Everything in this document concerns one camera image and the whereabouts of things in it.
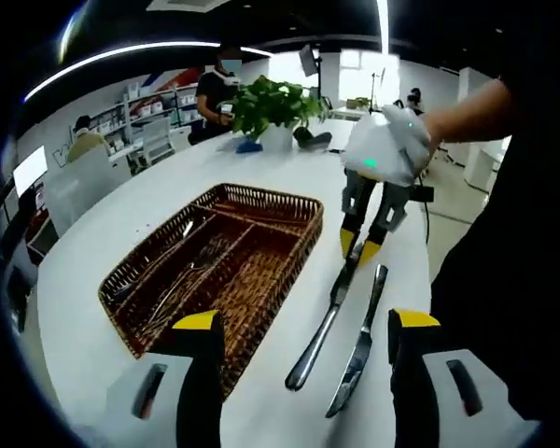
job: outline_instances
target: face mask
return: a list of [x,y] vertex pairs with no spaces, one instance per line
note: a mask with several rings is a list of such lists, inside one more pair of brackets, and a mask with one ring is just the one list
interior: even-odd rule
[[223,59],[222,60],[222,68],[227,72],[236,72],[243,62],[240,59]]

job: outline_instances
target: human hand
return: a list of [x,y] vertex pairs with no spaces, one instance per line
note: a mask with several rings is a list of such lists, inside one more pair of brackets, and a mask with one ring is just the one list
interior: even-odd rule
[[429,159],[433,157],[434,152],[440,146],[443,141],[443,132],[441,130],[441,123],[439,114],[435,112],[428,112],[419,117],[423,123],[426,125],[427,132],[429,133],[430,143],[429,143]]
[[228,126],[232,123],[232,117],[230,115],[220,114],[220,124],[223,126]]

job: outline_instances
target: white round table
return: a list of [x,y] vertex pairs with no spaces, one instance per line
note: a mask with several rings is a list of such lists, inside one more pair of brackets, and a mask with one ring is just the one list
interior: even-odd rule
[[[314,133],[331,131],[330,147],[344,147],[355,123],[327,120]],[[70,422],[90,424],[105,406],[107,388],[134,358],[97,297],[110,270],[166,218],[215,184],[241,183],[310,196],[325,206],[324,230],[282,309],[222,410],[222,446],[391,446],[394,411],[389,390],[386,317],[393,307],[428,311],[429,276],[419,205],[388,235],[379,254],[357,272],[304,388],[284,380],[313,336],[329,305],[329,290],[342,267],[339,228],[344,186],[337,155],[220,150],[230,135],[191,147],[149,168],[96,204],[51,249],[37,285],[41,340],[49,375]],[[364,229],[377,212],[381,188],[371,198]],[[324,417],[357,340],[367,310],[373,269],[389,268],[378,307],[367,367],[347,411]]]

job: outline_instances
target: metal utensil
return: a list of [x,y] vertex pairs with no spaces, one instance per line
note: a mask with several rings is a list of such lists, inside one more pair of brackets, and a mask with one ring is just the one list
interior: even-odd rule
[[187,227],[183,230],[183,236],[182,238],[175,243],[175,245],[173,245],[172,247],[166,249],[166,251],[161,254],[159,257],[157,257],[153,263],[151,263],[151,266],[149,266],[146,271],[139,275],[137,278],[135,278],[134,280],[132,280],[132,282],[127,283],[126,285],[120,287],[119,289],[117,289],[117,291],[113,294],[114,299],[117,300],[122,300],[126,297],[128,297],[129,295],[131,295],[131,293],[133,292],[133,289],[139,284],[139,281],[144,278],[148,273],[151,272],[151,270],[154,268],[154,266],[158,265],[158,261],[160,261],[161,259],[163,259],[166,255],[168,255],[170,252],[172,252],[173,250],[175,250],[180,243],[187,238],[187,235],[189,235],[190,231],[193,229],[193,227],[195,224],[195,220],[191,220],[189,221],[189,224],[187,224]]
[[331,418],[336,413],[341,411],[348,400],[351,398],[355,387],[357,387],[358,379],[365,368],[367,359],[370,356],[371,351],[371,324],[373,323],[373,318],[375,317],[375,312],[377,310],[377,304],[380,302],[380,297],[382,296],[382,291],[384,290],[385,278],[388,275],[388,268],[383,264],[379,264],[375,269],[375,276],[373,277],[373,288],[371,289],[370,304],[367,308],[367,313],[365,314],[365,320],[363,320],[363,327],[358,335],[357,344],[353,349],[348,363],[346,364],[346,370],[334,398],[326,412],[326,418]]
[[151,321],[158,315],[158,312],[160,311],[162,306],[166,303],[166,301],[168,301],[170,296],[173,295],[176,288],[185,280],[185,278],[187,277],[187,274],[189,272],[198,271],[200,269],[208,268],[212,264],[212,262],[214,260],[216,260],[216,258],[219,256],[219,252],[220,252],[219,251],[219,246],[220,246],[220,244],[218,242],[216,245],[214,245],[214,247],[208,248],[208,250],[206,252],[200,254],[196,260],[191,262],[191,264],[189,265],[189,270],[186,273],[184,273],[183,275],[181,275],[170,286],[170,289],[168,290],[166,295],[163,297],[163,299],[158,304],[158,306],[156,308],[156,311],[153,312],[153,314],[149,318],[148,322],[146,323],[146,326],[149,325],[151,323]]
[[309,342],[305,351],[302,352],[299,360],[284,381],[284,385],[287,389],[294,391],[300,390],[305,384],[305,381],[307,381],[321,347],[326,340],[326,336],[328,336],[329,329],[331,329],[332,324],[336,319],[336,315],[346,298],[348,287],[355,275],[355,268],[357,267],[361,249],[362,246],[359,245],[353,250],[353,254],[346,260],[343,268],[338,274],[338,277],[336,278],[329,294],[329,308],[324,316],[324,320],[322,320],[313,339]]

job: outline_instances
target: black shirt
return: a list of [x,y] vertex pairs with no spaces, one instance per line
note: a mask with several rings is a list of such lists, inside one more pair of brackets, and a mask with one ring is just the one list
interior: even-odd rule
[[[219,113],[218,105],[223,101],[231,100],[237,90],[237,86],[227,86],[224,83],[224,80],[215,73],[205,73],[199,78],[196,95],[207,96],[207,101],[205,103],[207,108],[212,112]],[[231,126],[222,126],[219,123],[211,121],[207,122],[207,127],[214,128],[216,131],[221,131],[220,133],[224,133],[231,129]]]
[[487,206],[432,284],[432,314],[538,419],[560,387],[559,19],[519,19],[501,80],[521,120]]

